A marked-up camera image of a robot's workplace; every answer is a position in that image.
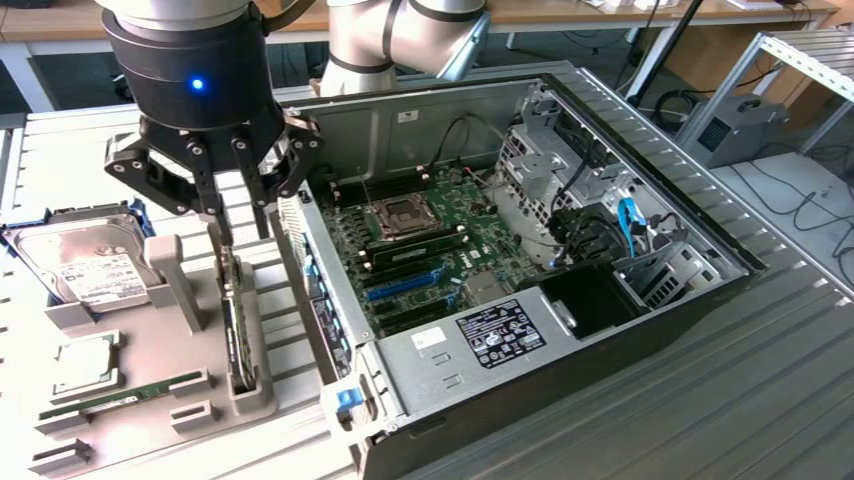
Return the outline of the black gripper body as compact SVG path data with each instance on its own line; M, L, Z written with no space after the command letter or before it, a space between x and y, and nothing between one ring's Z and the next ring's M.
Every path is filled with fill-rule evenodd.
M284 127L260 12L245 9L229 22L200 30L144 29L109 10L101 23L142 115L148 148L190 169L189 143L197 141L218 173L238 168L232 148L238 138L260 161Z

